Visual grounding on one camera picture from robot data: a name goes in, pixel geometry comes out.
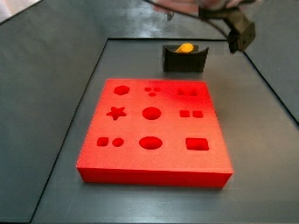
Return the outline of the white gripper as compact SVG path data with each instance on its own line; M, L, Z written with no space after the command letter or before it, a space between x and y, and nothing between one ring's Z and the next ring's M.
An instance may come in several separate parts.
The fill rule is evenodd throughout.
M258 0L149 0L156 11L198 14L200 10L218 11L254 4Z

